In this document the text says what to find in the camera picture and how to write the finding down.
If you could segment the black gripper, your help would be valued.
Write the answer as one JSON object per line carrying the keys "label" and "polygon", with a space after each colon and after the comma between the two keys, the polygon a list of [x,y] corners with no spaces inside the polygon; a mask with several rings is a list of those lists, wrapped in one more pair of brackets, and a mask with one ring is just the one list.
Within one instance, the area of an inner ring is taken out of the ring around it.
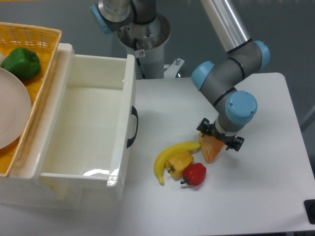
{"label": "black gripper", "polygon": [[207,118],[204,118],[196,128],[201,133],[201,137],[213,136],[217,140],[222,141],[226,145],[225,150],[239,151],[245,139],[243,137],[235,137],[235,135],[228,134],[227,131],[217,128],[216,123],[210,123]]}

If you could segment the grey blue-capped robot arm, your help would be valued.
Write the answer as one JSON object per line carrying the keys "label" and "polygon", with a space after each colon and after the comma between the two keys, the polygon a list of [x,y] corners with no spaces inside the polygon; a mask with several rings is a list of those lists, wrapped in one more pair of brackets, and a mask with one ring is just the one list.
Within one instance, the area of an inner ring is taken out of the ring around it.
{"label": "grey blue-capped robot arm", "polygon": [[[237,134],[253,118],[257,101],[236,86],[267,65],[270,51],[263,42],[251,39],[231,1],[204,0],[202,5],[227,58],[218,64],[206,61],[191,75],[195,87],[218,112],[214,122],[203,119],[197,130],[238,151],[244,139]],[[126,51],[134,55],[136,78],[166,77],[164,45],[170,24],[157,12],[154,0],[100,0],[91,6],[91,13],[102,32],[116,32]]]}

